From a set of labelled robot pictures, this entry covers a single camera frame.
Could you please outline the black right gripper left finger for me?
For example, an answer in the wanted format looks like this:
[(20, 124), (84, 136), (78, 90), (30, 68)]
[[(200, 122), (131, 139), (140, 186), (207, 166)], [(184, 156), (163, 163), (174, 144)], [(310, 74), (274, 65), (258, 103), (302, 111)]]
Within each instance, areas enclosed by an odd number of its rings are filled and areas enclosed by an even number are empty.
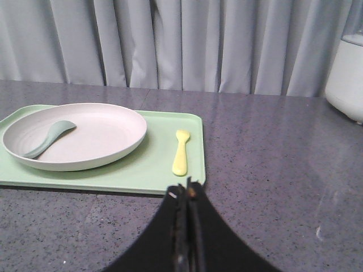
[(104, 271), (187, 271), (187, 200), (171, 186), (152, 221), (125, 253)]

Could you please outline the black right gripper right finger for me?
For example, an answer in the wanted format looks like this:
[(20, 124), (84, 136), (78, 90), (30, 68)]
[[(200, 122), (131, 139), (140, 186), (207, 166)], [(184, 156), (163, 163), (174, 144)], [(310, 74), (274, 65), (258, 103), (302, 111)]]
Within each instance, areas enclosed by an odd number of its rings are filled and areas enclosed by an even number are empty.
[(187, 215), (192, 271), (279, 271), (232, 231), (190, 177)]

